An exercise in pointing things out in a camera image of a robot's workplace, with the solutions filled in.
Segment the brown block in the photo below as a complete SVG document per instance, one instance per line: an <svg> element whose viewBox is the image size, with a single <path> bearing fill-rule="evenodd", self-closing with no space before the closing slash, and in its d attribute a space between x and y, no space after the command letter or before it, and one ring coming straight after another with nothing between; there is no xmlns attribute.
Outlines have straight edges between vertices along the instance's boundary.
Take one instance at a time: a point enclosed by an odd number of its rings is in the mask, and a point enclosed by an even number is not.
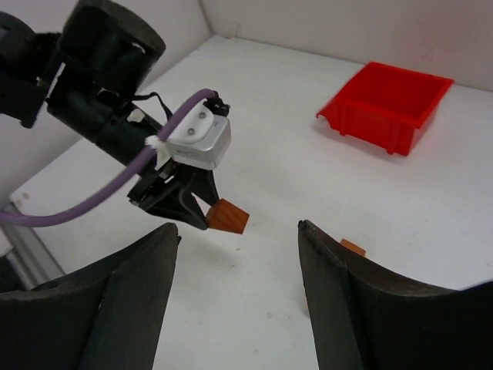
<svg viewBox="0 0 493 370"><path fill-rule="evenodd" d="M207 212L209 228L243 234L250 215L225 199L214 204Z"/></svg>
<svg viewBox="0 0 493 370"><path fill-rule="evenodd" d="M365 249L358 247L356 244L351 243L350 241L348 241L346 239L341 240L340 243L342 244L343 247L346 247L350 251L353 251L354 253L357 253L360 256L364 257L367 254Z"/></svg>

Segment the black cable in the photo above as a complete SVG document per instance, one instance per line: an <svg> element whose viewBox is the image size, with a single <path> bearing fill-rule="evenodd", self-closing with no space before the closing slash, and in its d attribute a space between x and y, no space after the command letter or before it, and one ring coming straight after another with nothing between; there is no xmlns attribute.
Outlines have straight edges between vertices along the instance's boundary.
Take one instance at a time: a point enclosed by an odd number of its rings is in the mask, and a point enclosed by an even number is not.
<svg viewBox="0 0 493 370"><path fill-rule="evenodd" d="M161 104L161 107L164 109L164 113L166 114L166 118L168 120L170 120L171 117L173 116L173 112L171 111L170 108L168 108L166 106L166 104L161 99L161 96L159 96L159 94L157 92L151 92L150 94L147 94L147 95L135 95L132 98L132 101L148 100L148 99L153 98L154 96L157 97L157 99L159 100L159 104Z"/></svg>

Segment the red container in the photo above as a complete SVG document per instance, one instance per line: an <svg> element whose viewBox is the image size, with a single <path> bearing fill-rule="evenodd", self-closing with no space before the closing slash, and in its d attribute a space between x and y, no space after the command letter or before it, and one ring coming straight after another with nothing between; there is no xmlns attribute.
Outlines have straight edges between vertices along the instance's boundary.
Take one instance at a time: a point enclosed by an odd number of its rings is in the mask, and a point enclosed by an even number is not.
<svg viewBox="0 0 493 370"><path fill-rule="evenodd" d="M452 79L368 63L317 114L351 135L407 156L433 120Z"/></svg>

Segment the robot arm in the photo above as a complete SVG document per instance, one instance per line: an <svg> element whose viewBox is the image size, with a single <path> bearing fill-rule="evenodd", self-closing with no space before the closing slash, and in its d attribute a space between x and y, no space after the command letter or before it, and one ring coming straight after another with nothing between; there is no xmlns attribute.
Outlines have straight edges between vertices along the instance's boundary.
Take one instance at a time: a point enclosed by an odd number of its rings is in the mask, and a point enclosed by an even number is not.
<svg viewBox="0 0 493 370"><path fill-rule="evenodd" d="M36 34L0 13L0 113L31 128L46 101L50 114L127 166L162 128L134 101L157 95L136 91L165 48L147 23L109 0L80 0L61 33ZM217 93L196 106L139 172L132 204L207 229L193 194L219 201L212 170L231 141L229 109Z"/></svg>

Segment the black foreground object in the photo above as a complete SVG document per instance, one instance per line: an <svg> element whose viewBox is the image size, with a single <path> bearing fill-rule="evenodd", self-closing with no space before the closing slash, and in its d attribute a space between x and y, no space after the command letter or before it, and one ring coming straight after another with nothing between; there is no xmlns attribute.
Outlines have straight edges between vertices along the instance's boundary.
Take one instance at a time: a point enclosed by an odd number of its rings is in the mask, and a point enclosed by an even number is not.
<svg viewBox="0 0 493 370"><path fill-rule="evenodd" d="M32 291L0 294L0 368L153 368L180 237L165 224Z"/></svg>
<svg viewBox="0 0 493 370"><path fill-rule="evenodd" d="M308 220L298 244L320 370L493 369L493 282L453 291L409 279Z"/></svg>

